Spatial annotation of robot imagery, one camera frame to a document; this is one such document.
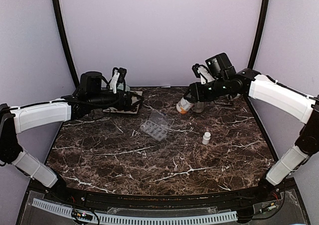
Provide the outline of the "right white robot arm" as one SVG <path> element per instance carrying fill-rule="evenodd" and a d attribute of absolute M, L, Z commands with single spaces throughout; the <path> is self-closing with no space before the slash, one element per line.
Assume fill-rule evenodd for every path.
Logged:
<path fill-rule="evenodd" d="M 319 151 L 319 99 L 294 90 L 254 69 L 236 71 L 226 53 L 220 53 L 192 66 L 199 82 L 188 86 L 176 109 L 187 113 L 198 102 L 212 102 L 221 96 L 242 95 L 262 101 L 290 116 L 304 126 L 294 145 L 268 170 L 259 182 L 254 197 L 265 202 L 274 186 Z"/>

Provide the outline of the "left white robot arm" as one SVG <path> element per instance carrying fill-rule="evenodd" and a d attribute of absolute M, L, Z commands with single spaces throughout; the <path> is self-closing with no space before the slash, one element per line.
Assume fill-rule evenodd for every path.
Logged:
<path fill-rule="evenodd" d="M 113 68 L 107 81 L 101 72 L 89 71 L 80 77 L 80 84 L 73 94 L 47 102 L 10 107 L 0 106 L 0 160 L 10 164 L 30 178 L 51 189 L 51 195 L 60 203 L 70 199 L 70 191 L 64 188 L 64 180 L 51 168 L 26 151 L 17 135 L 43 125 L 77 120 L 95 109 L 114 108 L 135 112 L 144 98 L 126 90 L 124 68 Z"/>

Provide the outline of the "clear plastic pill organizer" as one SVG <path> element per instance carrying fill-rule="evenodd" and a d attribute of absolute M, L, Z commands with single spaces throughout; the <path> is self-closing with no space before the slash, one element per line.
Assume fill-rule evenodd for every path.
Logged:
<path fill-rule="evenodd" d="M 162 112 L 153 111 L 140 129 L 157 141 L 163 140 L 172 127 L 174 119 Z"/>

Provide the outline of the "orange pill bottle grey cap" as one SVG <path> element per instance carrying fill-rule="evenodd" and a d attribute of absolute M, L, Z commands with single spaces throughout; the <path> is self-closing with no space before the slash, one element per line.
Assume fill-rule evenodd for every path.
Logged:
<path fill-rule="evenodd" d="M 186 114 L 193 106 L 194 103 L 189 102 L 188 100 L 182 97 L 177 103 L 176 109 L 180 114 Z"/>

